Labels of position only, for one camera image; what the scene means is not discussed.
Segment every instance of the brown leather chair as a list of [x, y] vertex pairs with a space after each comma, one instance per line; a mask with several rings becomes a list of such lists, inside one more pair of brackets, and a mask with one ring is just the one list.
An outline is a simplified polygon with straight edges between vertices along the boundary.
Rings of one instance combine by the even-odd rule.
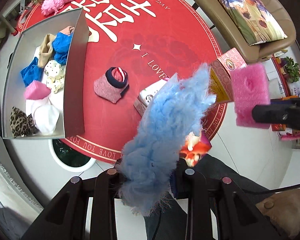
[[278, 0], [261, 1], [281, 26], [284, 33], [288, 36], [287, 38], [249, 46], [218, 0], [194, 0], [195, 4], [204, 11], [219, 30], [230, 48], [236, 48], [247, 63], [260, 61], [263, 57], [285, 49], [296, 40], [296, 29], [282, 4]]

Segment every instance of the printed pillow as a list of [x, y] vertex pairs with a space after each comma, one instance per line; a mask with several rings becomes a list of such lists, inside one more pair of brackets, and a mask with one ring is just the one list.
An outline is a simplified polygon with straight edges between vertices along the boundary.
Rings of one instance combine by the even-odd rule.
[[249, 45], [287, 38], [261, 0], [219, 0]]

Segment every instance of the leopard print fabric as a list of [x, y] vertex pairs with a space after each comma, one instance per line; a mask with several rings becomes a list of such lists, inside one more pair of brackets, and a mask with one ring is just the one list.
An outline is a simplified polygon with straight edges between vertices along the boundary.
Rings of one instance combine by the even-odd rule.
[[38, 129], [34, 125], [32, 115], [26, 114], [19, 108], [13, 107], [10, 115], [10, 128], [14, 138], [36, 134]]

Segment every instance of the blue object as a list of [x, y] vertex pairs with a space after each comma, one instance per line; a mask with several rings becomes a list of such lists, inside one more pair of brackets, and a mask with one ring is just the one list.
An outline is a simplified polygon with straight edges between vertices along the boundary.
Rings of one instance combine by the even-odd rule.
[[38, 67], [38, 58], [34, 57], [33, 61], [28, 67], [20, 71], [23, 82], [26, 87], [31, 84], [33, 80], [41, 81], [43, 68]]
[[58, 33], [55, 40], [52, 42], [52, 47], [55, 51], [54, 60], [61, 65], [67, 63], [68, 52], [73, 33], [69, 36], [63, 33]]
[[201, 118], [216, 100], [208, 93], [209, 83], [207, 64], [186, 80], [178, 81], [174, 74], [146, 108], [135, 138], [123, 147], [122, 162], [116, 168], [128, 180], [119, 195], [134, 212], [150, 215], [169, 190], [186, 136], [199, 135]]

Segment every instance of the red tablecloth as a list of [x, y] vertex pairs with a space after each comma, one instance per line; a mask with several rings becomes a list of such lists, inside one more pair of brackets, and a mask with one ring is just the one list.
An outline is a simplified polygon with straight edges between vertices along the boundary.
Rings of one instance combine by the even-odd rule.
[[[137, 132], [141, 117], [133, 102], [138, 93], [175, 72], [181, 78], [191, 76], [202, 62], [220, 56], [220, 50], [205, 22], [184, 0], [75, 0], [59, 12], [78, 7], [86, 11], [91, 32], [84, 69], [85, 133], [63, 141], [85, 155], [114, 162]], [[36, 6], [23, 29], [45, 18]], [[130, 89], [116, 104], [93, 91], [93, 82], [111, 66], [129, 75]], [[205, 118], [209, 139], [225, 110], [226, 104], [217, 105]]]

